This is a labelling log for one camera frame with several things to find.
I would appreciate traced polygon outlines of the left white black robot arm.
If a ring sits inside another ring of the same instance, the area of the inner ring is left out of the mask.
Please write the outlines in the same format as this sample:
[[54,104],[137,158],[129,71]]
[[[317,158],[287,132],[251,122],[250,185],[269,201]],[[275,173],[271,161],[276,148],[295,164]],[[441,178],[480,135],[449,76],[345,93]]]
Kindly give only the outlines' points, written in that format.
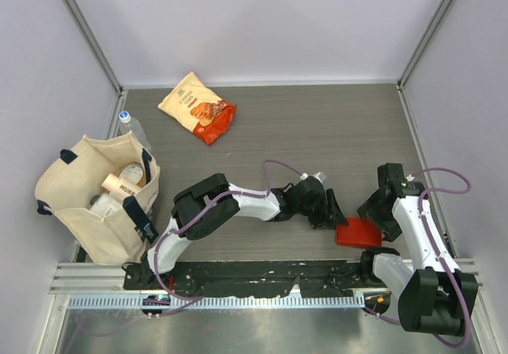
[[333,189],[324,187],[319,173],[303,174],[296,184],[266,191],[238,187],[222,173],[211,175],[175,196],[167,228],[141,261],[140,282],[153,290],[163,288],[190,243],[208,237],[233,217],[282,222],[295,215],[306,217],[315,229],[348,224]]

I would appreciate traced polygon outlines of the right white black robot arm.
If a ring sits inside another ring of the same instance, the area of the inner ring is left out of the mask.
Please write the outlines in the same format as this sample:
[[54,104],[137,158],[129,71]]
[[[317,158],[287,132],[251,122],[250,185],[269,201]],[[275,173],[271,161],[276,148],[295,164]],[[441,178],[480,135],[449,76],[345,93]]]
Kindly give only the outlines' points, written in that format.
[[358,275],[374,287],[384,283],[398,301],[398,321],[412,333],[429,333],[440,341],[471,335],[471,315],[479,284],[460,269],[449,253],[431,211],[431,189],[405,175],[401,164],[378,167],[378,188],[357,212],[374,223],[384,240],[404,236],[411,257],[407,266],[393,248],[366,249]]

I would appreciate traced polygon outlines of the red paper box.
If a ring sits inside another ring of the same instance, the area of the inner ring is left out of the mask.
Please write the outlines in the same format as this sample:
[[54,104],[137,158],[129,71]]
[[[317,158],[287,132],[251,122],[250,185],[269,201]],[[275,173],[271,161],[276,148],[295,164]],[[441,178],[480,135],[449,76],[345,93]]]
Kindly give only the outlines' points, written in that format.
[[350,248],[380,247],[383,243],[381,231],[372,221],[360,217],[347,217],[348,224],[339,224],[336,229],[336,245]]

